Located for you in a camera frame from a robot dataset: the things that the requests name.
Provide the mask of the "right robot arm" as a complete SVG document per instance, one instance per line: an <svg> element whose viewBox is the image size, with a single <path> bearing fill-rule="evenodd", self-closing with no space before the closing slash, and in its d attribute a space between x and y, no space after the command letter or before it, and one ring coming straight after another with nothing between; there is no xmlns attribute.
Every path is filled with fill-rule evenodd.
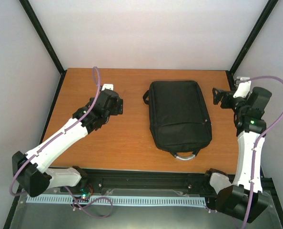
<svg viewBox="0 0 283 229"><path fill-rule="evenodd" d="M217 194L213 206L220 213L252 223L269 205L263 194L260 161L267 128L262 116L272 94L261 87L243 95L213 88L212 94L214 105L233 110L239 145L233 181L220 170L206 171L208 185Z"/></svg>

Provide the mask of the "black student bag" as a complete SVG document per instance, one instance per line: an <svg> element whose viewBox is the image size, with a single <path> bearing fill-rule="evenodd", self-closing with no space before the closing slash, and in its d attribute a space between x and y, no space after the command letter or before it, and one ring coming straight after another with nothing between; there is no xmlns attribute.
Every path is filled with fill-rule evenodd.
<svg viewBox="0 0 283 229"><path fill-rule="evenodd" d="M154 81L143 95L156 147L182 161L194 159L212 140L212 124L196 81Z"/></svg>

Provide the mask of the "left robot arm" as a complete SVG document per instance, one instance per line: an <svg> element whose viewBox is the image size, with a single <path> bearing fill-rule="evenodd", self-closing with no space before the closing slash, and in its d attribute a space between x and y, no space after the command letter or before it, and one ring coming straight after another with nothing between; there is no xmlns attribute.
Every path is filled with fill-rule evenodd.
<svg viewBox="0 0 283 229"><path fill-rule="evenodd" d="M12 156L13 180L30 197L62 186L73 187L78 192L85 191L88 180L78 169L51 169L50 165L77 141L106 124L110 116L122 113L123 100L118 93L110 89L98 92L46 141L26 153L18 151Z"/></svg>

